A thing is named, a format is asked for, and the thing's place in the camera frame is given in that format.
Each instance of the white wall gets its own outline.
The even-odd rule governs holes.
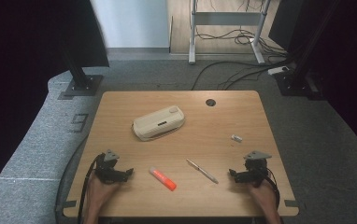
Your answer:
[[[91,0],[106,48],[168,48],[167,0]]]

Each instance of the power strip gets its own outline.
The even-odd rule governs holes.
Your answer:
[[[275,75],[277,73],[282,73],[282,72],[287,72],[290,69],[286,66],[281,66],[281,67],[277,67],[277,68],[272,68],[268,70],[268,75]]]

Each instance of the silver pen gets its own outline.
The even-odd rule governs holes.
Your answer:
[[[218,184],[219,181],[211,174],[209,174],[206,170],[202,169],[200,166],[196,165],[195,162],[190,161],[187,159],[187,162],[193,166],[193,168],[195,168],[195,170],[198,170],[199,172],[201,172],[203,175],[205,175],[207,178],[209,178],[211,181],[213,181],[214,183]]]

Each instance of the human hand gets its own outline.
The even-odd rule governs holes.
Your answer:
[[[265,179],[256,188],[256,183],[246,183],[249,194],[258,206],[263,210],[268,224],[280,224],[280,215],[276,206],[276,195],[271,184]]]
[[[108,202],[111,196],[121,186],[121,183],[104,184],[92,171],[86,192],[87,207],[85,210],[84,224],[96,224],[100,210],[103,205]]]

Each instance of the white case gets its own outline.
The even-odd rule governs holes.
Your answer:
[[[184,113],[176,105],[150,113],[133,122],[133,131],[142,141],[165,136],[184,123]]]

